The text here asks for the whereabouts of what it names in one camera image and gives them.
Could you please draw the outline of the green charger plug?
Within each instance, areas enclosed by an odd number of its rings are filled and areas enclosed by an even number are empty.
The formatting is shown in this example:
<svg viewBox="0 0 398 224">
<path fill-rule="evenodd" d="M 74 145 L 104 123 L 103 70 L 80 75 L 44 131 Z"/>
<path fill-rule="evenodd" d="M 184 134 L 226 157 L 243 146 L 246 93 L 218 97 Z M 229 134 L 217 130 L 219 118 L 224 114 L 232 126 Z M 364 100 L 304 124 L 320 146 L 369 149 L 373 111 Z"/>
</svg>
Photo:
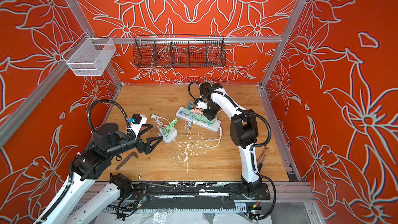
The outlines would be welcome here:
<svg viewBox="0 0 398 224">
<path fill-rule="evenodd" d="M 206 116 L 204 116 L 204 115 L 201 116 L 201 120 L 202 120 L 203 122 L 209 123 L 208 118 L 207 118 Z"/>
<path fill-rule="evenodd" d="M 209 124 L 213 124 L 215 121 L 216 121 L 216 117 L 214 118 L 214 119 L 212 119 L 212 120 L 210 120 L 210 119 L 207 119 L 207 122 L 209 123 Z"/>
<path fill-rule="evenodd" d="M 202 114 L 196 114 L 196 115 L 195 115 L 195 119 L 196 119 L 197 121 L 201 121 L 201 119 L 202 119 Z"/>
<path fill-rule="evenodd" d="M 191 115 L 192 114 L 192 108 L 189 108 L 189 107 L 186 107 L 185 109 L 184 109 L 184 114 L 185 115 Z"/>
</svg>

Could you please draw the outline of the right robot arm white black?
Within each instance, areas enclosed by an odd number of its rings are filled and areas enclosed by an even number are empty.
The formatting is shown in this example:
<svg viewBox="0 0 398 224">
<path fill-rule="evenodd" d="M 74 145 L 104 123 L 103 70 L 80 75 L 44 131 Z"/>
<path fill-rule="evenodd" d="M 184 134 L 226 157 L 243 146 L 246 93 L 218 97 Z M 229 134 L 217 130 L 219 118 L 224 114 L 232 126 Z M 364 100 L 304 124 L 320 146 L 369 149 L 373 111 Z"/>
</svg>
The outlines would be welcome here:
<svg viewBox="0 0 398 224">
<path fill-rule="evenodd" d="M 260 175 L 256 149 L 266 146 L 271 141 L 272 131 L 268 121 L 253 110 L 246 110 L 238 105 L 219 83 L 191 82 L 188 85 L 188 93 L 197 107 L 203 110 L 207 119 L 213 120 L 219 110 L 223 110 L 229 117 L 230 137 L 238 147 L 242 164 L 243 194 L 250 199 L 256 197 L 262 189 L 262 179 L 266 178 Z M 267 128 L 267 138 L 259 144 L 258 119 L 263 121 Z"/>
</svg>

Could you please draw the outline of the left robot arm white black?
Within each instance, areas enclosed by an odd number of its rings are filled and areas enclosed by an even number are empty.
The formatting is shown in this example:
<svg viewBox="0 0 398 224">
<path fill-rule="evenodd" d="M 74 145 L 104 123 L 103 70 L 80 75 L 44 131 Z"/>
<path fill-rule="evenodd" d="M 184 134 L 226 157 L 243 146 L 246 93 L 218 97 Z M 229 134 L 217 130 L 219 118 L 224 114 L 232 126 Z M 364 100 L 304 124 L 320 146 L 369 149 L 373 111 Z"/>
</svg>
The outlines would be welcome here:
<svg viewBox="0 0 398 224">
<path fill-rule="evenodd" d="M 147 124 L 146 116 L 133 114 L 132 117 L 128 117 L 121 105 L 113 100 L 105 102 L 120 109 L 126 132 L 120 131 L 116 123 L 106 123 L 96 129 L 91 120 L 91 112 L 102 102 L 103 100 L 97 100 L 89 106 L 87 122 L 93 139 L 86 149 L 70 162 L 66 182 L 36 220 L 37 224 L 89 223 L 119 197 L 128 197 L 133 192 L 131 180 L 122 174 L 117 174 L 110 178 L 109 184 L 91 202 L 78 213 L 71 215 L 73 208 L 87 190 L 112 164 L 113 158 L 121 159 L 122 153 L 132 149 L 148 155 L 163 141 L 162 136 L 150 137 L 143 141 L 141 135 L 153 127 Z"/>
</svg>

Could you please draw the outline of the green charger with green cable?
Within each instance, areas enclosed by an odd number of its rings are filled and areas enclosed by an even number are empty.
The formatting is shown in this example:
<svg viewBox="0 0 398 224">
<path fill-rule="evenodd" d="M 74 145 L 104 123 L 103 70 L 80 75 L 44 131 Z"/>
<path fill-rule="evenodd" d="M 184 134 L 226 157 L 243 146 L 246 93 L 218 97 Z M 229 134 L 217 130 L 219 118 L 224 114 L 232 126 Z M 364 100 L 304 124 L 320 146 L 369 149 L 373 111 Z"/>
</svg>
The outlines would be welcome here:
<svg viewBox="0 0 398 224">
<path fill-rule="evenodd" d="M 178 119 L 174 118 L 168 125 L 165 125 L 162 130 L 163 134 L 172 134 L 175 131 L 175 124 L 177 123 Z"/>
</svg>

